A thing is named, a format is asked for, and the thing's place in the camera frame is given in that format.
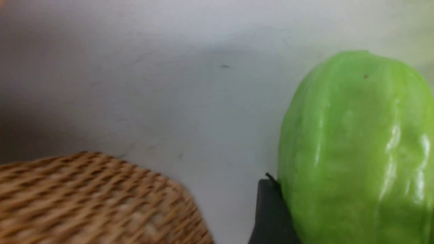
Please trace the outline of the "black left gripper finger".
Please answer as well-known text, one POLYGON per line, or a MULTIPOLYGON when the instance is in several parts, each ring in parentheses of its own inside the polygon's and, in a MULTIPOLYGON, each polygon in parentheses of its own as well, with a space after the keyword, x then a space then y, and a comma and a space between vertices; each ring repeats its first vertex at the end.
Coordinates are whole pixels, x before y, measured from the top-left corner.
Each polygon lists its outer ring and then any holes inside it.
POLYGON ((254 228, 250 244, 300 244, 280 184, 266 173, 258 182, 254 228))

